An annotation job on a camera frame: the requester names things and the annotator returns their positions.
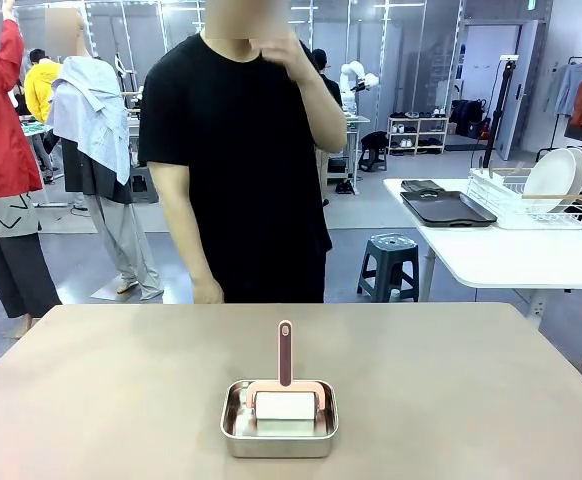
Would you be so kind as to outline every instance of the dish rack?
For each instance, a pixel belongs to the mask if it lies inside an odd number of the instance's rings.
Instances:
[[[524,185],[530,171],[496,168],[491,178],[488,170],[472,169],[467,195],[496,215],[500,228],[581,230],[582,194],[525,195]]]

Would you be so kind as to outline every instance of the person's hand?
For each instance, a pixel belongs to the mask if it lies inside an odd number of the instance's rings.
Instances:
[[[15,0],[4,0],[2,2],[2,17],[5,20],[15,20],[13,15],[13,4]]]
[[[286,37],[271,40],[251,40],[251,45],[262,52],[262,57],[282,65],[289,78],[301,85],[316,74],[315,67],[307,57],[295,33],[289,31]]]
[[[193,303],[216,304],[224,303],[224,292],[214,278],[204,278],[193,281]]]

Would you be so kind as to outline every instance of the maroon handle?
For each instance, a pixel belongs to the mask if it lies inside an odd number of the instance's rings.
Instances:
[[[291,322],[283,320],[278,325],[278,380],[288,387],[293,382]]]

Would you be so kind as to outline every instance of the shoe rack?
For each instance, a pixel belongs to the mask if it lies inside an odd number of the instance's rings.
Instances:
[[[415,129],[415,132],[398,132],[398,125],[404,125],[405,129]],[[449,129],[449,117],[438,118],[389,118],[387,125],[387,137],[389,137],[389,155],[395,153],[413,153],[414,155],[426,155],[434,151],[444,151]],[[442,145],[419,146],[420,139],[435,138]],[[402,140],[411,140],[412,147],[394,147],[391,144]]]

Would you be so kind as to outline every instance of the stainless steel container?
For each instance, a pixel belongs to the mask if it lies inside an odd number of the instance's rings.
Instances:
[[[246,406],[246,392],[254,380],[239,380],[229,387],[224,400],[220,430],[229,453],[240,458],[321,458],[331,452],[338,431],[338,409],[333,387],[318,381],[326,393],[326,407],[315,420],[312,436],[262,436],[254,409]]]

